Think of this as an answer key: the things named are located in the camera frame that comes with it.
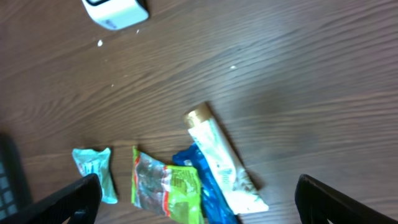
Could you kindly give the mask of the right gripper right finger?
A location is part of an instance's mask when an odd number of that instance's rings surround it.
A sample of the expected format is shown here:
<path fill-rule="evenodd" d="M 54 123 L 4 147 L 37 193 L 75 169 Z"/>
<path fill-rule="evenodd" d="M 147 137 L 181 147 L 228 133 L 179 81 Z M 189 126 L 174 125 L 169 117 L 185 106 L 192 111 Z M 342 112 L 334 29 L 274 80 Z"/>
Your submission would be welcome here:
<path fill-rule="evenodd" d="M 397 224 L 396 220 L 307 174 L 298 179 L 295 204 L 303 224 Z"/>

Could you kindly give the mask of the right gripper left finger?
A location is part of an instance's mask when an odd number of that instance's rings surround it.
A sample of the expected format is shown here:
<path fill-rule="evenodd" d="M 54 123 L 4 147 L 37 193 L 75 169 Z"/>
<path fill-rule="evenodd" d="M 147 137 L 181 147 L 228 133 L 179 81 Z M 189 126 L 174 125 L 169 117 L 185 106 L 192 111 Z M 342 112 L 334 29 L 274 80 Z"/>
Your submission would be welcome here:
<path fill-rule="evenodd" d="M 96 174 L 89 174 L 8 216 L 1 223 L 94 223 L 101 198 L 99 178 Z"/>

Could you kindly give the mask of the mint green wipes packet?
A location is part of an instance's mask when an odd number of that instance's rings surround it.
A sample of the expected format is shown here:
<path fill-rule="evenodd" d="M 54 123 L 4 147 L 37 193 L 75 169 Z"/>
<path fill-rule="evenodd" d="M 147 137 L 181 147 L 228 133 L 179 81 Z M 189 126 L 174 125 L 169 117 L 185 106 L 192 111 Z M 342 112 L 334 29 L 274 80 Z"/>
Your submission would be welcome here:
<path fill-rule="evenodd" d="M 118 198 L 110 171 L 111 149 L 109 147 L 103 151 L 74 149 L 72 157 L 79 173 L 83 177 L 88 174 L 96 174 L 98 176 L 102 190 L 101 201 L 107 204 L 117 204 Z"/>

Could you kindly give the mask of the white bamboo cream tube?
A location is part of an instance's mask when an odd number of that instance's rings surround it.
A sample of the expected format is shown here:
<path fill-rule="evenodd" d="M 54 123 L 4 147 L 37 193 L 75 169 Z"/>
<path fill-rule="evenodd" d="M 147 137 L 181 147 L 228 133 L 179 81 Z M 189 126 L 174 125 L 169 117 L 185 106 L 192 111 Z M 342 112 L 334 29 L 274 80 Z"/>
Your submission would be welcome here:
<path fill-rule="evenodd" d="M 233 213 L 268 211 L 269 206 L 260 197 L 209 106 L 206 103 L 194 106 L 184 114 L 183 120 Z"/>

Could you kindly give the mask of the green red snack packet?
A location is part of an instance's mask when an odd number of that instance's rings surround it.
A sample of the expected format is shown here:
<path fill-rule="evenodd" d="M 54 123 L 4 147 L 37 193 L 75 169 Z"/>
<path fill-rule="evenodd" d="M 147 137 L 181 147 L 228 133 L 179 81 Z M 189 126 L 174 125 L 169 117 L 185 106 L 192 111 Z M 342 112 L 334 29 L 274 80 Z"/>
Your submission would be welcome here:
<path fill-rule="evenodd" d="M 201 182 L 192 166 L 172 166 L 132 148 L 131 203 L 178 223 L 201 224 Z"/>

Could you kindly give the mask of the blue snack packet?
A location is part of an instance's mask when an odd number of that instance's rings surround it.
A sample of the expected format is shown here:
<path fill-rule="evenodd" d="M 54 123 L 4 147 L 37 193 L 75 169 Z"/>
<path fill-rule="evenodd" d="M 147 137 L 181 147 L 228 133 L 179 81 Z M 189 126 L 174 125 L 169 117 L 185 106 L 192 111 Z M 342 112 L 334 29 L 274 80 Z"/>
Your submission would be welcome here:
<path fill-rule="evenodd" d="M 172 161 L 178 166 L 196 168 L 201 181 L 201 205 L 208 223 L 240 224 L 239 218 L 227 204 L 210 167 L 199 147 L 193 143 L 188 149 L 172 156 Z"/>

